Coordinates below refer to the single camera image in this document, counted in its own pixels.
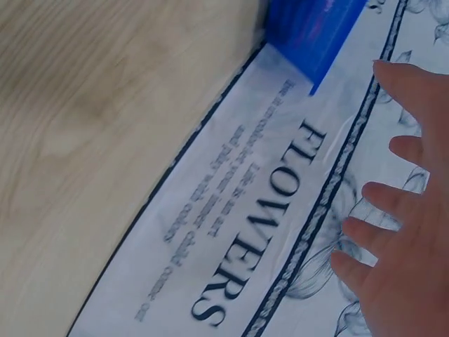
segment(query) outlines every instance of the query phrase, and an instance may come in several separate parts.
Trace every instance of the blue object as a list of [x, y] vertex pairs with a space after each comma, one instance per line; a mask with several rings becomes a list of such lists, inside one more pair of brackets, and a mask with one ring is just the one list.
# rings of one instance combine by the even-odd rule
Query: blue object
[[267, 42], [313, 83], [311, 95], [328, 73], [366, 0], [272, 0]]

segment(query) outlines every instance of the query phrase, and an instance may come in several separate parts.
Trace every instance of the table surface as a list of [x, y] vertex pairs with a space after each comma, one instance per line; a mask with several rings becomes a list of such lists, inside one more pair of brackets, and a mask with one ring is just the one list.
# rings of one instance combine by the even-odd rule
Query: table surface
[[0, 336], [64, 336], [261, 0], [0, 0]]

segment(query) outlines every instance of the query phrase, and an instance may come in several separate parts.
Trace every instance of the hand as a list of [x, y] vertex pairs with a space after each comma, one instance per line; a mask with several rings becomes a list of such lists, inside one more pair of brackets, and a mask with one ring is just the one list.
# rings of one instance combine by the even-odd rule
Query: hand
[[449, 336], [449, 76], [380, 61], [374, 70], [422, 127], [421, 138], [395, 137], [390, 150], [428, 170], [429, 183], [422, 195], [365, 185], [362, 195], [402, 227], [348, 219], [344, 233], [378, 261], [370, 267], [336, 251], [331, 265], [359, 297], [374, 336]]

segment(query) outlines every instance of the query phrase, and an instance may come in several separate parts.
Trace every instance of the line drawing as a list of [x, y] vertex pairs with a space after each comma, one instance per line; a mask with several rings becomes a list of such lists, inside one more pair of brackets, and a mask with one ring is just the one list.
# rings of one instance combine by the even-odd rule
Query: line drawing
[[365, 7], [375, 10], [377, 14], [382, 14], [382, 6], [385, 5], [387, 0], [369, 0]]
[[426, 8], [429, 9], [437, 25], [434, 30], [434, 44], [441, 41], [449, 46], [449, 1], [448, 0], [410, 0], [407, 11], [419, 14]]
[[[397, 2], [396, 10], [394, 11], [394, 16], [387, 35], [387, 40], [385, 41], [382, 52], [380, 53], [380, 58], [383, 60], [390, 60], [394, 52], [394, 48], [398, 39], [398, 33], [401, 30], [407, 3], [408, 0], [398, 0]], [[300, 272], [300, 270], [302, 267], [304, 267], [304, 262], [307, 262], [307, 256], [309, 255], [311, 246], [312, 244], [315, 246], [314, 242], [316, 241], [319, 233], [328, 232], [324, 223], [326, 222], [326, 219], [329, 219], [329, 214], [335, 214], [335, 212], [331, 212], [330, 210], [332, 209], [333, 204], [335, 204], [335, 197], [337, 196], [339, 191], [342, 190], [342, 184], [346, 185], [346, 183], [344, 182], [345, 177], [351, 176], [347, 173], [348, 165], [351, 161], [355, 149], [357, 148], [358, 142], [363, 134], [366, 124], [368, 123], [379, 93], [380, 85], [375, 80], [374, 76], [372, 76], [365, 97], [357, 112], [356, 118], [353, 121], [351, 128], [349, 129], [344, 145], [340, 149], [338, 157], [333, 164], [329, 176], [327, 177], [321, 189], [320, 195], [316, 200], [314, 206], [312, 207], [311, 212], [304, 226], [302, 227], [300, 234], [293, 244], [287, 261], [284, 263], [277, 278], [274, 280], [274, 282], [266, 292], [259, 308], [254, 314], [253, 318], [250, 320], [246, 329], [243, 331], [242, 337], [260, 337], [264, 333], [264, 330], [269, 321], [274, 316], [274, 313], [276, 312], [282, 299], [287, 296], [288, 292], [290, 292], [290, 296], [294, 296], [295, 294], [292, 295], [292, 293], [294, 293], [294, 290], [298, 290], [296, 288], [298, 286], [301, 286], [296, 282], [296, 279], [298, 278], [298, 275], [304, 274], [303, 272]], [[336, 233], [339, 234], [336, 236], [337, 238], [341, 237], [341, 232], [342, 231], [340, 223], [340, 229], [338, 230], [337, 227], [336, 231]], [[348, 249], [354, 247], [354, 254], [359, 251], [358, 247], [348, 238], [346, 238], [346, 240], [339, 239], [337, 242]], [[319, 263], [320, 261], [314, 261], [314, 264], [309, 263], [309, 265], [312, 266], [309, 268], [309, 270], [314, 271], [313, 265], [319, 265]]]
[[[416, 166], [408, 175], [403, 190], [423, 193], [427, 185], [428, 173]], [[340, 189], [334, 198], [330, 212], [323, 223], [320, 249], [309, 257], [301, 266], [286, 296], [296, 300], [305, 300], [316, 295], [335, 275], [330, 267], [330, 255], [334, 249], [344, 251], [351, 257], [360, 260], [363, 249], [355, 245], [342, 232], [343, 220], [353, 216], [382, 228], [399, 230], [401, 224], [389, 214], [382, 212], [359, 195], [359, 184], [356, 177], [347, 171]], [[340, 280], [338, 286], [343, 297], [349, 303], [341, 311], [335, 327], [334, 337], [370, 336], [368, 326], [360, 309], [356, 295]]]

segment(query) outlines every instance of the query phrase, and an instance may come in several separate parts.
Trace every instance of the flower illustration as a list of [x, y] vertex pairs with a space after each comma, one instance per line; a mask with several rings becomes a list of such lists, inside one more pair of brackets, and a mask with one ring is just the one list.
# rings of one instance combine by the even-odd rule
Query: flower illustration
[[[422, 193], [427, 184], [427, 177], [428, 173], [417, 166], [410, 172], [403, 189]], [[362, 250], [342, 232], [342, 223], [347, 216], [390, 230], [398, 230], [401, 227], [390, 215], [376, 209], [363, 197], [358, 197], [358, 191], [354, 175], [347, 172], [320, 230], [320, 237], [316, 239], [320, 249], [303, 263], [288, 288], [287, 297], [298, 300], [311, 298], [329, 282], [334, 276], [330, 267], [330, 255], [334, 249], [340, 249], [357, 260], [361, 259]], [[346, 284], [340, 280], [338, 282], [341, 294], [349, 304], [340, 313], [334, 337], [369, 336], [370, 332], [357, 296]]]
[[449, 46], [449, 0], [409, 0], [407, 11], [418, 14], [429, 8], [437, 22], [434, 43], [441, 41]]

